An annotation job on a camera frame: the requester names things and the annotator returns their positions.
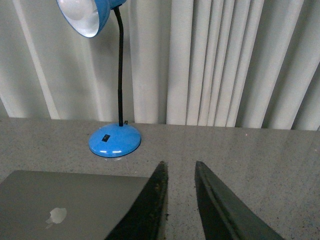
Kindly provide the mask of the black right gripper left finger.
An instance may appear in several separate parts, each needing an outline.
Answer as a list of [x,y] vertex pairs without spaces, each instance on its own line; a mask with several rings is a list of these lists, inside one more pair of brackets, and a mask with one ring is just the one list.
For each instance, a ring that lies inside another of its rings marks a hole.
[[107,240],[164,240],[168,208],[168,166],[161,161],[129,211]]

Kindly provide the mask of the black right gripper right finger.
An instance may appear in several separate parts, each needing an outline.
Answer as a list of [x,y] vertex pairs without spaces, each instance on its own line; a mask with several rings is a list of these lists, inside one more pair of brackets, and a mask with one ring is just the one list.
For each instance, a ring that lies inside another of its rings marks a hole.
[[198,210],[207,240],[282,240],[205,163],[195,164]]

